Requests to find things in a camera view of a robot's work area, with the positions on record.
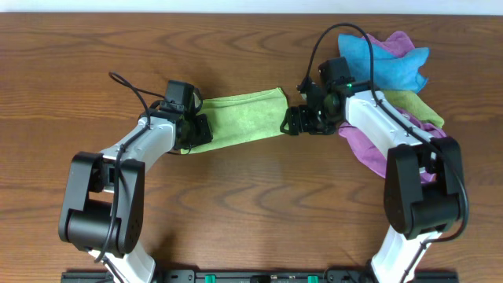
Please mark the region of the light green microfiber cloth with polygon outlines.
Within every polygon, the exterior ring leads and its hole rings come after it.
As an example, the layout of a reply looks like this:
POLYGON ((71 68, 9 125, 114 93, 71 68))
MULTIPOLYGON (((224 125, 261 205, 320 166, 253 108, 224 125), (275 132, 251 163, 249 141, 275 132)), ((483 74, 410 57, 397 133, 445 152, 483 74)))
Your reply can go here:
POLYGON ((213 135, 212 141, 191 149, 183 149, 181 153, 204 153, 279 136, 280 125, 287 109, 287 98, 280 87, 207 99, 200 112, 207 116, 213 135))

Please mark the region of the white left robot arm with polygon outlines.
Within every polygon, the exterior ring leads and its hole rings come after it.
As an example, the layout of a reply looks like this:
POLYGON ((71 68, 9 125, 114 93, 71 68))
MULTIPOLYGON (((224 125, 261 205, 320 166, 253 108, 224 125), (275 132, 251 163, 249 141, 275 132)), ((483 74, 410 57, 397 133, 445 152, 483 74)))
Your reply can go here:
POLYGON ((145 176, 173 149, 212 140, 204 114, 184 118, 157 111, 143 116, 124 138, 99 153, 72 158, 58 223, 63 242, 103 263, 114 282, 150 282, 156 262, 139 241, 145 176))

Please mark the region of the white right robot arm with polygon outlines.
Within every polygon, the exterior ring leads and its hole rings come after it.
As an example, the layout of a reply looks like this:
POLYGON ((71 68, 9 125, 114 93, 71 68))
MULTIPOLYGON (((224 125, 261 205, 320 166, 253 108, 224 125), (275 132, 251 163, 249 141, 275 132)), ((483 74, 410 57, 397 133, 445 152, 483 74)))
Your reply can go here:
POLYGON ((286 111, 282 133, 328 135, 346 122, 386 159, 384 210, 390 227, 361 280, 412 281, 428 247, 456 239, 468 221, 459 144, 415 126, 369 82, 326 89, 312 83, 306 96, 306 104, 286 111))

